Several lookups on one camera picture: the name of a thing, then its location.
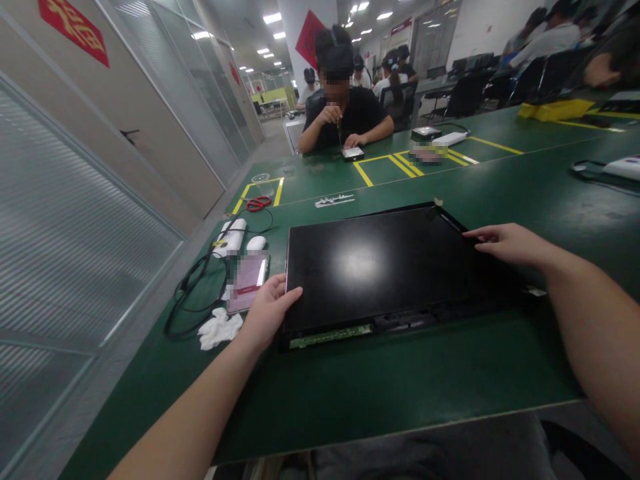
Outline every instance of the green workbench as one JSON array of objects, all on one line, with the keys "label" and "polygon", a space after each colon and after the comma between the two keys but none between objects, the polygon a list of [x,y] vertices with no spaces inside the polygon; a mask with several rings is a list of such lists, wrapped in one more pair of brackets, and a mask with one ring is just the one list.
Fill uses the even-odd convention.
[{"label": "green workbench", "polygon": [[[365,160],[356,165],[343,162],[337,149],[255,165],[247,179],[269,173],[277,193],[271,209],[277,227],[266,234],[270,274],[285,269],[290,227],[437,197],[467,228],[518,222],[604,268],[640,299],[640,199],[585,183],[569,172],[576,160],[608,162],[640,153],[640,127],[618,117],[608,117],[613,129],[540,123],[518,118],[516,112],[506,109],[459,121],[474,138],[456,145],[440,166],[405,161],[408,133],[366,146]],[[316,208],[316,201],[339,193],[355,200]],[[258,194],[246,180],[228,212],[237,208],[241,196]],[[265,212],[245,218],[254,230],[269,222]],[[211,239],[220,228],[221,223]],[[193,306],[206,305],[217,294],[222,266],[211,270],[198,285]],[[536,275],[531,281],[540,282]],[[166,340],[162,330],[171,306],[152,328],[62,479],[104,479],[223,348],[202,352],[195,336],[176,343]],[[176,328],[193,321],[183,315]],[[285,354],[272,348],[250,378],[214,462],[424,429],[582,396],[550,303],[542,299],[526,311],[408,333]]]}]

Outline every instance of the black t-shirt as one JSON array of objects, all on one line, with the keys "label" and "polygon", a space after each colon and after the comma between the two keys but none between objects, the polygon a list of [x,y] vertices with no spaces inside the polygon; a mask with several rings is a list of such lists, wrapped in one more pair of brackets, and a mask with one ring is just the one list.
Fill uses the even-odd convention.
[{"label": "black t-shirt", "polygon": [[416,74],[413,69],[413,65],[410,63],[405,63],[404,66],[400,67],[400,73],[404,73],[408,78],[411,78]]},{"label": "black t-shirt", "polygon": [[[305,130],[309,128],[310,124],[320,115],[320,112],[322,112],[326,106],[326,95],[318,98],[317,101],[307,102],[307,122],[305,123]],[[342,132],[340,136],[338,136],[338,127],[335,123],[323,125],[318,135],[318,140],[315,142],[314,150],[322,150],[334,145],[342,147],[348,136],[352,133],[362,135],[376,127],[386,116],[387,114],[383,110],[382,105],[380,105],[378,98],[371,90],[362,87],[352,87],[349,90],[349,104],[342,114]]]}]

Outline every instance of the red decoration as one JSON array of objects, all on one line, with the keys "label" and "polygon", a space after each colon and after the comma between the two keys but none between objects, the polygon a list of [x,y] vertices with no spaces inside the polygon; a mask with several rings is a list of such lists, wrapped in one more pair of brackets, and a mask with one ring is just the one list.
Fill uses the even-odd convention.
[{"label": "red decoration", "polygon": [[391,29],[391,34],[395,35],[396,33],[404,30],[405,28],[409,28],[412,22],[413,22],[413,19],[404,20],[404,22],[400,23],[399,25],[396,25],[394,28]]},{"label": "red decoration", "polygon": [[235,67],[231,62],[229,62],[229,66],[231,67],[231,74],[233,75],[233,79],[240,86],[240,77],[238,77],[238,72],[236,72]]},{"label": "red decoration", "polygon": [[109,68],[102,32],[67,0],[38,0],[42,20]]},{"label": "red decoration", "polygon": [[309,62],[315,70],[318,70],[318,65],[315,62],[315,36],[320,30],[324,29],[325,26],[322,22],[309,10],[307,18],[305,18],[305,22],[302,25],[302,30],[300,30],[298,43],[295,45],[296,52]]}]

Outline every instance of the red scissors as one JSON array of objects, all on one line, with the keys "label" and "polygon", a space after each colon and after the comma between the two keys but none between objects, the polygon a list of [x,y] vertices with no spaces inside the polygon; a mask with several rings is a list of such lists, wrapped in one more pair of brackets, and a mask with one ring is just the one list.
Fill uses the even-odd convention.
[{"label": "red scissors", "polygon": [[269,197],[256,197],[251,200],[243,200],[247,202],[247,210],[249,210],[250,212],[260,211],[271,204],[271,199]]}]

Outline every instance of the white computer mouse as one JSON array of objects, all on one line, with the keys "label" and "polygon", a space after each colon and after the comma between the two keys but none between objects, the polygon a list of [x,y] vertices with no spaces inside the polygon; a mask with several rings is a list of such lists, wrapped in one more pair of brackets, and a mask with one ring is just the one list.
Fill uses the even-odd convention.
[{"label": "white computer mouse", "polygon": [[262,250],[267,244],[267,239],[264,237],[254,237],[249,240],[247,244],[247,250]]}]

